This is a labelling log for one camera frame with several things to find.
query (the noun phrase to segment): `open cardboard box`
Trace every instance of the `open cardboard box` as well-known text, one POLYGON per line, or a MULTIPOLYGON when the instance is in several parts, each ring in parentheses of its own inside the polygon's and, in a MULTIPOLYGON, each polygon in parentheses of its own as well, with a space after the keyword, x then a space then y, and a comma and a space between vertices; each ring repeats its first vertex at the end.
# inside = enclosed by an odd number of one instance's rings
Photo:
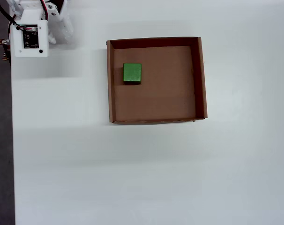
POLYGON ((194 121, 207 118, 200 37, 107 41, 110 122, 194 121), (123 83, 123 63, 141 63, 139 85, 123 83))

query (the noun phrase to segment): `green block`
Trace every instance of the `green block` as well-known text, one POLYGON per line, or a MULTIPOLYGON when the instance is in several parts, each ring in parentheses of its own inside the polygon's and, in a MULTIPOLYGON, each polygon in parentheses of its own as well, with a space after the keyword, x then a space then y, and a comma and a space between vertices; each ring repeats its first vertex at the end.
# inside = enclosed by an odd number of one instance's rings
POLYGON ((123 82, 125 84, 141 83, 141 63, 124 63, 123 64, 123 82))

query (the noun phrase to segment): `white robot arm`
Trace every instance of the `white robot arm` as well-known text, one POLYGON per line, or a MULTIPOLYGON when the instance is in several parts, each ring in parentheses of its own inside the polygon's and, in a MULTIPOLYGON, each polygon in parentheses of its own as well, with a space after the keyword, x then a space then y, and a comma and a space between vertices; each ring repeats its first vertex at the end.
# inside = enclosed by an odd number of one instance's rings
POLYGON ((49 43, 71 40, 67 0, 7 0, 14 17, 0 11, 12 23, 10 36, 16 57, 47 57, 49 43))

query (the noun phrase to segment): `dark floor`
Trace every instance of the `dark floor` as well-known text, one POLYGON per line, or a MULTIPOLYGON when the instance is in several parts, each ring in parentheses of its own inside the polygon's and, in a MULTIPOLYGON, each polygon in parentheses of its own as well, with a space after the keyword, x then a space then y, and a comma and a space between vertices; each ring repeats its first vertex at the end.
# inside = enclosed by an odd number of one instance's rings
MULTIPOLYGON (((1 5, 8 9, 5 0, 1 5)), ((8 21, 0 13, 0 39, 7 38, 8 21)), ((2 61, 0 45, 0 225, 15 224, 11 69, 2 61)))

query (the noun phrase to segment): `red wire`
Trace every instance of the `red wire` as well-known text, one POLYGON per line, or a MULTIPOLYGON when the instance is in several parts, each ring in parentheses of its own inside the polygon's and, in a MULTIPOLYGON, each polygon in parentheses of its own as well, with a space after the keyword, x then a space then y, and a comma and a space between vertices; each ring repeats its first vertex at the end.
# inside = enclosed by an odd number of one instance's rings
POLYGON ((45 19, 48 20, 48 11, 44 0, 40 0, 45 11, 45 19))

